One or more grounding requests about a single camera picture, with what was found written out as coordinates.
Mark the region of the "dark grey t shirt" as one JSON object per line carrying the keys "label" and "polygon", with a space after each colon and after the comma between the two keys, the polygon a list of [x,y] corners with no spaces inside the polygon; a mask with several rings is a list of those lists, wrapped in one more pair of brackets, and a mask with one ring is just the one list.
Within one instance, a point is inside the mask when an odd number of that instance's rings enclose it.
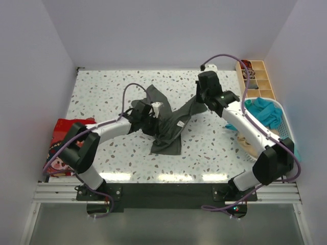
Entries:
{"label": "dark grey t shirt", "polygon": [[158,129],[152,143],[151,153],[160,155],[181,154],[181,133],[186,128],[191,117],[207,111],[204,104],[196,102],[192,97],[175,111],[172,111],[167,97],[154,85],[147,88],[153,102],[162,103],[160,108]]}

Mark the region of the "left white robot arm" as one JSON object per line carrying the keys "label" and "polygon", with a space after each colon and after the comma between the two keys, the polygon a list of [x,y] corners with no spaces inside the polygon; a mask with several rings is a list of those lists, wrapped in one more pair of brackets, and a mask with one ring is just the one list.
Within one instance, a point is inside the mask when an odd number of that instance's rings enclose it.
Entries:
{"label": "left white robot arm", "polygon": [[147,104],[137,101],[133,108],[121,113],[118,119],[90,125],[77,122],[72,125],[58,151],[59,158],[88,187],[87,193],[90,197],[101,200],[106,194],[106,181],[93,166],[98,146],[138,130],[150,136],[155,135],[162,107],[161,102]]}

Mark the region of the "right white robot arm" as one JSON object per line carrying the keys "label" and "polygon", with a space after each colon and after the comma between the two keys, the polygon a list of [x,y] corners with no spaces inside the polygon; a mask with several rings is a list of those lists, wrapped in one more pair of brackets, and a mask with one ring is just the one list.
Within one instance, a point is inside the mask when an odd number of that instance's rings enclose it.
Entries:
{"label": "right white robot arm", "polygon": [[231,123],[258,154],[250,171],[228,181],[227,193],[232,200],[240,200],[246,190],[260,184],[269,185],[293,169],[294,142],[271,132],[245,109],[237,95],[223,91],[214,71],[200,73],[196,85],[196,101]]}

